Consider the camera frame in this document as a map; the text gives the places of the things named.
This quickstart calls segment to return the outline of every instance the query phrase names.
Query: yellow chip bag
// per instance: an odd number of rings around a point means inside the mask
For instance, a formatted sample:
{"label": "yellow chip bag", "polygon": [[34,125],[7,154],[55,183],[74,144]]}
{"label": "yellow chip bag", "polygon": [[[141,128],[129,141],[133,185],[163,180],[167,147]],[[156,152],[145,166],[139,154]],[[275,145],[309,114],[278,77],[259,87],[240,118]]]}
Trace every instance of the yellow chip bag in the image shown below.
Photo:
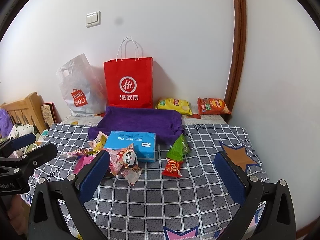
{"label": "yellow chip bag", "polygon": [[176,110],[180,114],[192,114],[188,101],[174,98],[160,98],[156,109],[169,109]]}

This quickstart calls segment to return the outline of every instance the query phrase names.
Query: brown wooden trim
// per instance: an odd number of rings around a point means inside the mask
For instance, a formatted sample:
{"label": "brown wooden trim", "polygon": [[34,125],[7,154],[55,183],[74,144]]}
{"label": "brown wooden trim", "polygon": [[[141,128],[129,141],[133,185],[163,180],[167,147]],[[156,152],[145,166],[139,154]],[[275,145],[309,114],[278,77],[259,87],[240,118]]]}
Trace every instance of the brown wooden trim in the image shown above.
{"label": "brown wooden trim", "polygon": [[299,238],[307,235],[311,231],[311,229],[315,226],[318,219],[320,219],[320,217],[317,218],[316,220],[312,221],[310,224],[306,225],[305,227],[299,229],[296,233],[296,239],[299,239]]}
{"label": "brown wooden trim", "polygon": [[224,101],[232,111],[239,88],[247,35],[247,9],[246,0],[234,0],[235,7],[235,31],[232,50],[232,62],[229,80]]}

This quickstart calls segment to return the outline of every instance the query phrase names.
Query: checkered tablecloth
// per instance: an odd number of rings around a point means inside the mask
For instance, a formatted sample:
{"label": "checkered tablecloth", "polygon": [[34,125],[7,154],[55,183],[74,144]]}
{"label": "checkered tablecloth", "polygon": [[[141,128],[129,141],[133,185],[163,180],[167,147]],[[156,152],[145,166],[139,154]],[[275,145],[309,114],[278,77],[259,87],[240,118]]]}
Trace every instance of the checkered tablecloth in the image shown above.
{"label": "checkered tablecloth", "polygon": [[[54,124],[44,144],[57,146],[58,156],[36,169],[29,180],[31,191],[25,195],[32,201],[36,181],[64,179],[72,173],[77,160],[59,155],[78,148],[89,148],[88,126]],[[219,141],[233,147],[246,146],[248,155],[260,165],[249,166],[248,174],[261,181],[268,176],[243,128],[227,124],[201,124],[183,126],[191,152],[181,168],[182,178],[161,174],[167,161],[167,145],[157,145],[155,163],[139,163],[142,175],[135,186],[129,186],[122,177],[103,178],[91,201],[85,203],[90,215],[111,239],[170,240],[165,229],[183,233],[196,228],[197,239],[216,238],[227,226],[239,208],[235,204],[212,161],[221,150]],[[74,227],[64,202],[60,203],[69,226]],[[260,204],[251,226],[256,225],[263,210]]]}

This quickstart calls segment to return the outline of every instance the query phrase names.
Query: purple plush toy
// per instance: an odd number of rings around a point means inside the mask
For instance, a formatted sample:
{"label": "purple plush toy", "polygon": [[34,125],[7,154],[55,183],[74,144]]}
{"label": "purple plush toy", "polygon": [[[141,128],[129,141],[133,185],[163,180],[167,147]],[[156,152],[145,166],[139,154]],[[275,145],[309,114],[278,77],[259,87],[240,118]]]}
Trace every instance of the purple plush toy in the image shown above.
{"label": "purple plush toy", "polygon": [[0,134],[2,137],[7,137],[13,127],[11,118],[8,112],[0,108]]}

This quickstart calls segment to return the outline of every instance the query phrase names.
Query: purple cloth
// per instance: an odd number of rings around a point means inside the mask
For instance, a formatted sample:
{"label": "purple cloth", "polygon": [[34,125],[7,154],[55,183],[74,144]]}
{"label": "purple cloth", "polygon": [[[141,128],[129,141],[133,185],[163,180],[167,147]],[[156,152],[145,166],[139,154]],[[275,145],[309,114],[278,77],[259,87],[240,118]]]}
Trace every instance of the purple cloth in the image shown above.
{"label": "purple cloth", "polygon": [[106,114],[97,127],[88,131],[94,140],[99,131],[110,135],[111,131],[152,132],[159,144],[173,145],[182,134],[181,114],[175,110],[122,108],[108,106]]}
{"label": "purple cloth", "polygon": [[11,118],[6,110],[0,108],[0,134],[1,136],[7,137],[13,127]]}

